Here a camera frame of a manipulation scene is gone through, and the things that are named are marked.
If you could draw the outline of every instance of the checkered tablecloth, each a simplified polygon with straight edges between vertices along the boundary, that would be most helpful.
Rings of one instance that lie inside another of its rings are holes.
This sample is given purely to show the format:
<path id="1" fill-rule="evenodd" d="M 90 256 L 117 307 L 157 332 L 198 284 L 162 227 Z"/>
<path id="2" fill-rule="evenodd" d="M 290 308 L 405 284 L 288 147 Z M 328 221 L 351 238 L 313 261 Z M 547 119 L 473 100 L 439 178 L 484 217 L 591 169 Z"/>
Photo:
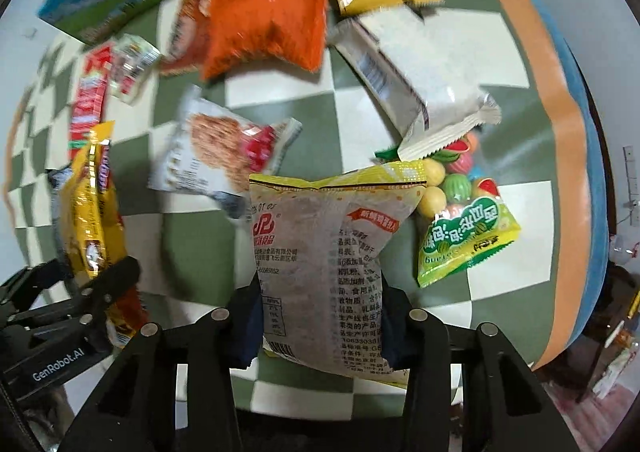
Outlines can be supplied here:
<path id="1" fill-rule="evenodd" d="M 462 327 L 493 321 L 534 363 L 553 358 L 568 338 L 565 326 L 573 328 L 572 310 L 584 284 L 580 266 L 586 267 L 588 257 L 575 248 L 585 227 L 589 233 L 590 211 L 584 202 L 584 162 L 580 164 L 582 119 L 563 94 L 562 76 L 550 76 L 555 51 L 537 13 L 527 7 L 528 0 L 446 0 L 440 11 L 464 39 L 484 86 L 502 107 L 502 124 L 486 127 L 481 144 L 486 168 L 522 226 L 520 239 L 468 271 L 418 289 L 418 234 L 408 220 L 383 250 L 381 261 L 389 283 L 403 288 L 415 305 Z M 124 31 L 162 46 L 171 10 L 167 4 L 153 9 Z M 551 48 L 541 58 L 538 44 L 545 42 Z M 84 49 L 61 34 L 44 53 L 18 115 L 8 196 L 15 234 L 30 265 L 54 257 L 44 171 L 66 164 L 69 103 Z M 116 121 L 111 163 L 127 248 L 142 265 L 144 300 L 164 327 L 194 321 L 212 306 L 224 305 L 234 287 L 247 284 L 255 270 L 247 226 L 232 223 L 213 200 L 146 187 L 151 162 L 166 146 L 180 95 L 191 83 L 202 85 L 196 73 L 170 78 L 153 74 L 133 105 L 110 98 L 104 115 Z M 255 122 L 286 117 L 302 122 L 303 132 L 289 148 L 280 175 L 315 180 L 366 167 L 375 150 L 398 141 L 332 48 L 324 53 L 319 75 L 274 60 L 249 63 L 205 86 L 204 96 Z M 571 152 L 563 149 L 568 146 Z M 573 169 L 571 180 L 565 169 Z M 577 276 L 573 282 L 567 278 L 571 273 Z M 460 366 L 452 366 L 451 372 L 451 398 L 460 400 Z M 184 370 L 181 374 L 184 381 Z M 248 370 L 233 371 L 232 381 L 238 407 L 280 416 L 394 416 L 404 403 L 402 389 L 264 354 Z M 178 385 L 178 397 L 183 396 Z"/>

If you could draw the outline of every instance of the yellow gumball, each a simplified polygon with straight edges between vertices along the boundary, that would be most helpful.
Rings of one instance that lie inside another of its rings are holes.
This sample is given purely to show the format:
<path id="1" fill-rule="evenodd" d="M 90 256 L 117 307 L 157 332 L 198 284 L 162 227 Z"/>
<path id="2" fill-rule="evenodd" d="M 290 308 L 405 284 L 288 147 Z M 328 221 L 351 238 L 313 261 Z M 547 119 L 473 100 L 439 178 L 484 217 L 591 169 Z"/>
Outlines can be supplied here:
<path id="1" fill-rule="evenodd" d="M 418 212 L 427 219 L 433 219 L 447 206 L 447 196 L 438 187 L 427 187 L 418 203 Z"/>
<path id="2" fill-rule="evenodd" d="M 437 187 L 444 181 L 444 175 L 446 171 L 444 165 L 439 161 L 435 161 L 431 158 L 425 158 L 422 161 L 424 166 L 424 173 L 427 175 L 427 185 L 430 187 Z"/>

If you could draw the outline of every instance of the white wall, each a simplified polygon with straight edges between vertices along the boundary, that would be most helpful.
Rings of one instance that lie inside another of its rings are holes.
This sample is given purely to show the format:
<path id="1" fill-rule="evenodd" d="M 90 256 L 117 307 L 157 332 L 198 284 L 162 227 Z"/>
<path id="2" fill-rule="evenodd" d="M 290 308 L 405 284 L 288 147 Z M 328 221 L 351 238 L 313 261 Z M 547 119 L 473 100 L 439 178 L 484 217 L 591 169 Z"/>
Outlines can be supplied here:
<path id="1" fill-rule="evenodd" d="M 541 0 L 574 52 L 587 81 L 609 148 L 618 220 L 629 212 L 622 147 L 633 145 L 640 160 L 640 26 L 624 0 Z M 627 220 L 618 233 L 640 240 Z M 640 258 L 627 269 L 640 273 Z"/>
<path id="2" fill-rule="evenodd" d="M 44 0 L 11 0 L 0 17 L 0 147 L 4 151 L 4 141 L 11 128 L 15 109 L 22 92 L 38 68 L 45 48 L 58 34 L 57 29 L 41 21 L 37 11 Z M 28 38 L 35 30 L 32 39 Z M 4 155 L 0 158 L 0 182 L 4 181 Z M 20 248 L 14 231 L 10 227 L 9 216 L 4 205 L 0 206 L 0 284 L 16 270 L 24 266 Z"/>

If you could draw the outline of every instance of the red candy stick package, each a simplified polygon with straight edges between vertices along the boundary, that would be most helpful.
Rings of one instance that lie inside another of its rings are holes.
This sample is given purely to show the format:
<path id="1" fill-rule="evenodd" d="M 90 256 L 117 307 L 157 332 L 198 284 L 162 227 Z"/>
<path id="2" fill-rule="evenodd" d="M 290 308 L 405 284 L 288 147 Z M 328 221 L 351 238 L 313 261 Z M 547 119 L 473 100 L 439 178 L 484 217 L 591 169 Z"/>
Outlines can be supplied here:
<path id="1" fill-rule="evenodd" d="M 113 44 L 108 42 L 84 56 L 78 93 L 71 111 L 69 159 L 87 143 L 91 128 L 100 123 L 102 106 L 109 85 Z"/>

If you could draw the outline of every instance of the white snack package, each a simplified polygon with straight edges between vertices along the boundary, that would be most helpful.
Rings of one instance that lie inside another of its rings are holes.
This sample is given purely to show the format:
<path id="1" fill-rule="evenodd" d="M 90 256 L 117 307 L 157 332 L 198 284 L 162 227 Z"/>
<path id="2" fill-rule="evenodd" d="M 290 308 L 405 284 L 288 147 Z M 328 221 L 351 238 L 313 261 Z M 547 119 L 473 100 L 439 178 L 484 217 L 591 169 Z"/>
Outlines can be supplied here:
<path id="1" fill-rule="evenodd" d="M 249 175 L 276 172 L 302 124 L 289 118 L 258 125 L 205 100 L 201 92 L 189 86 L 183 93 L 178 128 L 148 186 L 212 197 L 237 219 L 246 210 Z"/>
<path id="2" fill-rule="evenodd" d="M 316 182 L 252 174 L 264 347 L 333 374 L 406 385 L 381 356 L 378 255 L 424 193 L 422 163 Z"/>
<path id="3" fill-rule="evenodd" d="M 403 136 L 402 161 L 424 158 L 479 124 L 497 124 L 500 107 L 464 68 L 442 31 L 406 6 L 338 23 L 333 44 Z"/>

